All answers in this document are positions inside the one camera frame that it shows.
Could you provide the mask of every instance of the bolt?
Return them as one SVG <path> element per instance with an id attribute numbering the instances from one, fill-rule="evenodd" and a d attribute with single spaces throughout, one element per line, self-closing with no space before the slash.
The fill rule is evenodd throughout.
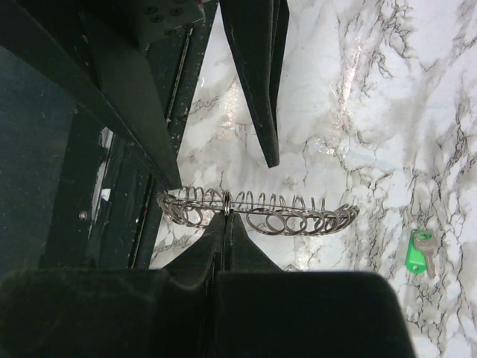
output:
<path id="1" fill-rule="evenodd" d="M 170 29 L 170 30 L 164 31 L 164 35 L 166 35 L 166 36 L 175 35 L 176 33 L 177 33 L 177 31 L 175 31 L 173 28 Z"/>
<path id="2" fill-rule="evenodd" d="M 158 22 L 162 22 L 163 20 L 164 20 L 164 16 L 162 15 L 151 16 L 151 22 L 158 23 Z"/>
<path id="3" fill-rule="evenodd" d="M 86 211 L 82 211 L 80 213 L 80 220 L 86 220 L 88 219 L 88 213 Z"/>
<path id="4" fill-rule="evenodd" d="M 172 16 L 179 16 L 179 15 L 182 15 L 184 13 L 184 10 L 182 10 L 181 7 L 175 7 L 174 9 L 171 9 L 171 11 L 169 11 L 169 13 Z"/>
<path id="5" fill-rule="evenodd" d="M 157 12 L 157 7 L 155 6 L 147 6 L 144 8 L 143 12 L 146 14 L 146 15 L 152 15 L 153 13 L 156 13 Z"/>

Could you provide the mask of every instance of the green keychain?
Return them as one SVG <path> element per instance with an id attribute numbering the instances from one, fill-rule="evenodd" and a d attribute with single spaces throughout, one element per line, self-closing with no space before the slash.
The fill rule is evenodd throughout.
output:
<path id="1" fill-rule="evenodd" d="M 419 240 L 431 239 L 432 234 L 427 230 L 413 230 L 411 232 L 411 238 L 409 239 L 408 254 L 405 258 L 405 267 L 408 268 L 413 274 L 422 274 L 427 269 L 426 258 L 424 254 L 417 250 L 414 246 L 414 235 L 419 235 Z"/>

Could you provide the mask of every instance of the wire coil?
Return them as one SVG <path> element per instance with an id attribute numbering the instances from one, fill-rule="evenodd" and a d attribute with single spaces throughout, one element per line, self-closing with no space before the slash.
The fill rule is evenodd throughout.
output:
<path id="1" fill-rule="evenodd" d="M 175 195 L 160 193 L 157 203 L 174 223 L 189 227 L 205 228 L 215 213 L 231 210 L 245 214 L 247 223 L 264 235 L 321 236 L 337 233 L 349 226 L 359 214 L 357 206 L 342 205 L 336 210 L 326 210 L 321 199 L 318 209 L 311 198 L 307 207 L 303 197 L 295 195 L 287 205 L 282 195 L 272 194 L 267 200 L 260 193 L 254 200 L 252 192 L 240 192 L 235 198 L 227 190 L 204 190 L 202 187 L 185 186 Z"/>

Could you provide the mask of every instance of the marble surface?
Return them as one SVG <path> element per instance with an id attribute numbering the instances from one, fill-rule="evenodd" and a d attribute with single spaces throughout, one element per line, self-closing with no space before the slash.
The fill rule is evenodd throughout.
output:
<path id="1" fill-rule="evenodd" d="M 274 169 L 218 13 L 178 158 L 185 185 L 358 205 L 337 234 L 250 237 L 286 270 L 381 274 L 418 357 L 477 357 L 476 2 L 289 0 Z M 404 266 L 419 227 L 441 240 L 434 280 Z M 198 235 L 162 220 L 151 268 Z"/>

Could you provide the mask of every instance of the silver key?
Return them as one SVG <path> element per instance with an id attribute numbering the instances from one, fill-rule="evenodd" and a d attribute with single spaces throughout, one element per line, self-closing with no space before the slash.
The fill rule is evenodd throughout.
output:
<path id="1" fill-rule="evenodd" d="M 419 240 L 420 236 L 428 236 L 431 235 L 430 239 Z M 415 233 L 413 235 L 414 240 L 414 247 L 421 251 L 426 258 L 426 265 L 427 265 L 427 275 L 432 280 L 435 277 L 435 265 L 434 265 L 434 251 L 439 246 L 439 241 L 437 237 L 432 233 L 425 231 L 420 233 Z"/>

